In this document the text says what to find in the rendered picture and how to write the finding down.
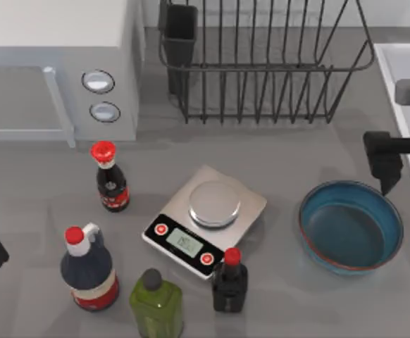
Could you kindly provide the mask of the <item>blue bowl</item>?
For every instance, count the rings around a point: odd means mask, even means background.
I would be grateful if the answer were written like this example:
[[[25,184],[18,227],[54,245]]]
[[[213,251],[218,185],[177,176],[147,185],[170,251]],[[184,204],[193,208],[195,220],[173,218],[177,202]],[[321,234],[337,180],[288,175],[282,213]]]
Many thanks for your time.
[[[378,190],[354,180],[333,180],[311,189],[298,210],[303,250],[326,270],[361,276],[399,253],[404,225],[395,205]]]

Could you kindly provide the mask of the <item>silver kitchen scale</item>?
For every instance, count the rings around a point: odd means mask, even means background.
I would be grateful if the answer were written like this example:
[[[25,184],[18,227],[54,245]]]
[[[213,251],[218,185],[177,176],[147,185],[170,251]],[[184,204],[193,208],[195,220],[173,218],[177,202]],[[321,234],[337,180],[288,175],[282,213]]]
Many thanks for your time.
[[[267,200],[233,177],[203,165],[173,195],[143,240],[208,280],[263,213]]]

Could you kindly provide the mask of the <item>square dark bottle red cap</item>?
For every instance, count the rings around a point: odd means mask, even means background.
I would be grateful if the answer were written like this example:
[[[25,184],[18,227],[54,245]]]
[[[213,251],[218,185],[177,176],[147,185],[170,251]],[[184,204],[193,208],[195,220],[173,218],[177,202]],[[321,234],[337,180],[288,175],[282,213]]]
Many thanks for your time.
[[[214,311],[242,312],[248,290],[249,273],[241,260],[241,251],[237,247],[231,247],[225,250],[223,262],[214,268],[211,280]]]

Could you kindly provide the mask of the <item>black cutlery holder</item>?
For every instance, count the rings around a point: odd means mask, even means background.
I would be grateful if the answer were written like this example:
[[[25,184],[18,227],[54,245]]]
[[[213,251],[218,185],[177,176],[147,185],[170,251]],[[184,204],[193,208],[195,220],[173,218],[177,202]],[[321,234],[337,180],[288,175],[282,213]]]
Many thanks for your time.
[[[168,90],[170,94],[183,92],[182,76],[193,60],[194,45],[197,40],[196,6],[172,4],[170,0],[159,1],[159,29],[162,46],[167,58]]]

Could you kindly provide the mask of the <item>green bottle grey cap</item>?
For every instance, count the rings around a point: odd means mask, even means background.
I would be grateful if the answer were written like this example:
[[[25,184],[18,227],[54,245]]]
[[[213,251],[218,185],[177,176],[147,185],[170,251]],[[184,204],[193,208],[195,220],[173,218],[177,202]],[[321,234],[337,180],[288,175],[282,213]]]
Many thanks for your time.
[[[155,268],[145,270],[129,298],[142,338],[180,338],[183,327],[182,290]]]

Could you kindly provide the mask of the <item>slim dark bottle red cap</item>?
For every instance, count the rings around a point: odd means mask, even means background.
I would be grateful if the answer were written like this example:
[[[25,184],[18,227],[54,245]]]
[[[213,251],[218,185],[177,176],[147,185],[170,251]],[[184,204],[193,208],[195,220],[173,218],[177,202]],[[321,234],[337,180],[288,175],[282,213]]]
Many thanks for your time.
[[[118,213],[130,202],[127,180],[116,163],[116,145],[110,141],[97,141],[90,148],[92,158],[97,162],[97,189],[103,207]]]

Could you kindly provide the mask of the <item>small round microwave knob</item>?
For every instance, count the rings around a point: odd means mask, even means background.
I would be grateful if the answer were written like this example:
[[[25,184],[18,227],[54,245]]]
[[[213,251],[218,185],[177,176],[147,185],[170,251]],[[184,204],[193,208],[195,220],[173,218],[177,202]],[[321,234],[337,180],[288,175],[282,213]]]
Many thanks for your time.
[[[91,105],[89,114],[100,123],[114,123],[121,116],[119,107],[107,101]]]

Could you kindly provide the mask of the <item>large round microwave knob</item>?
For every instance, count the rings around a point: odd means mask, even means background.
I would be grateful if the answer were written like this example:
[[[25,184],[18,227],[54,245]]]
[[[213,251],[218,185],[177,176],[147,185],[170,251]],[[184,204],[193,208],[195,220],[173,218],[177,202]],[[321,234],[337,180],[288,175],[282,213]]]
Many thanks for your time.
[[[104,70],[92,70],[82,75],[82,85],[95,94],[106,94],[115,87],[112,75]]]

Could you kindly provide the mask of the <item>pale microwave oven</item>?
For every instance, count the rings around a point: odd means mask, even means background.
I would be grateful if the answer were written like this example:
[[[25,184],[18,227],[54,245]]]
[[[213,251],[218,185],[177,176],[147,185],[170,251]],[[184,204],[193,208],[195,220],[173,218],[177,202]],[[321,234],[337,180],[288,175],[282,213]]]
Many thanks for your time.
[[[75,127],[75,141],[134,141],[145,57],[142,0],[0,0],[0,65],[50,66]],[[95,94],[82,75],[104,70],[115,87]],[[114,123],[100,123],[89,107],[119,107]]]

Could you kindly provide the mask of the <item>grey microwave door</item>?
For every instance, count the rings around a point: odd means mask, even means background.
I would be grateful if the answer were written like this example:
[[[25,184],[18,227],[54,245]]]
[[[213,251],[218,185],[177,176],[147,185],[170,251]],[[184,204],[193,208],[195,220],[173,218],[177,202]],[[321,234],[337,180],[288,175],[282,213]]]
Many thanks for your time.
[[[0,65],[0,142],[67,142],[42,68]]]

